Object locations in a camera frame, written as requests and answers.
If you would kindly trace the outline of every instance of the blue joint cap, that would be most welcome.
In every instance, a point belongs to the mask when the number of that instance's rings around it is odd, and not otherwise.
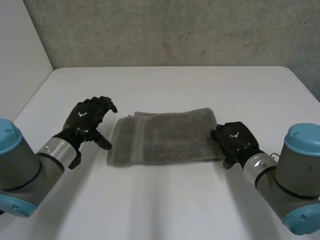
[[[22,141],[21,131],[10,120],[0,118],[0,155],[15,149]]]
[[[320,229],[320,203],[297,208],[281,221],[295,235],[312,234]]]
[[[320,157],[320,125],[299,123],[289,128],[284,144],[292,151]]]
[[[15,216],[27,218],[30,217],[38,208],[28,201],[19,198],[0,194],[0,210]]]

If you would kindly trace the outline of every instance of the white wall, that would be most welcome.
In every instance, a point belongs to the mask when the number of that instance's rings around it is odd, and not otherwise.
[[[23,0],[0,0],[0,118],[14,120],[52,71]]]

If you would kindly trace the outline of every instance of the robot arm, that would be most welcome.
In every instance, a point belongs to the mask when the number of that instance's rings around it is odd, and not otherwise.
[[[240,163],[245,177],[296,235],[320,229],[319,136],[319,125],[292,126],[277,163],[259,149],[256,138],[242,122],[218,125],[211,130],[212,139],[225,155],[223,167],[229,169]]]
[[[38,208],[66,168],[81,162],[80,145],[94,141],[110,150],[111,143],[98,131],[104,115],[116,106],[108,97],[78,103],[60,133],[34,154],[21,131],[0,119],[0,210],[29,217]]]

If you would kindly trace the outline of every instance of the folded towel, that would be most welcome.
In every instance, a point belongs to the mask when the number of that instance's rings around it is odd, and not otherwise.
[[[223,160],[210,130],[217,121],[210,108],[182,113],[136,112],[118,121],[107,164],[176,164]]]

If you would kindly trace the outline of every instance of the table surface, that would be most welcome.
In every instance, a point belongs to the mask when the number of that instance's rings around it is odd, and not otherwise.
[[[14,121],[34,151],[58,133],[78,102],[112,98],[119,112],[100,124],[107,139],[136,111],[211,108],[217,122],[242,121],[266,153],[280,152],[289,127],[320,124],[320,104],[287,68],[277,66],[86,67],[55,70]],[[221,162],[126,168],[107,166],[107,151],[82,145],[30,218],[0,217],[5,240],[287,240],[290,233],[239,165]]]

